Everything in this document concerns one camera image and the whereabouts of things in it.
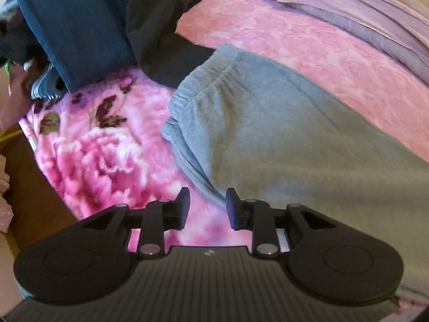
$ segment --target person's hand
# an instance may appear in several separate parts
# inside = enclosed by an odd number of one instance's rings
[[[0,130],[7,130],[30,110],[32,103],[29,95],[30,87],[39,78],[46,64],[46,58],[37,59],[27,71],[19,64],[10,65],[9,98],[5,106],[0,109]]]

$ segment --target pink flower pattern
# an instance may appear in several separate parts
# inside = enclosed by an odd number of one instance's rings
[[[213,48],[229,42],[301,72],[429,160],[428,88],[346,32],[271,0],[203,0],[181,18],[177,32]],[[160,135],[173,92],[132,68],[82,89],[78,104],[72,104],[77,94],[68,94],[50,110],[30,111],[21,124],[39,142],[35,156],[41,170],[78,219],[115,203],[134,208],[172,199],[187,186],[187,225],[170,231],[168,246],[249,245],[250,234],[232,231],[226,212],[177,169]],[[98,128],[91,117],[109,96],[117,96],[110,113],[126,121]],[[52,111],[61,122],[57,132],[40,134],[42,119]]]

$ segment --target yellow cord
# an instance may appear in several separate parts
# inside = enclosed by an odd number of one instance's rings
[[[14,137],[20,135],[21,133],[22,133],[22,131],[16,131],[16,132],[8,134],[7,136],[0,136],[0,143],[5,142],[6,140],[9,140],[11,138],[14,138]]]

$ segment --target lavender blanket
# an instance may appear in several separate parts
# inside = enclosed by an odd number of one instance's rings
[[[346,29],[429,85],[429,9],[417,0],[277,0]]]

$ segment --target gray sweatpants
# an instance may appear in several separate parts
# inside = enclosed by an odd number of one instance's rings
[[[179,86],[162,128],[219,203],[228,187],[301,203],[395,247],[402,296],[429,296],[429,164],[303,75],[222,45]]]

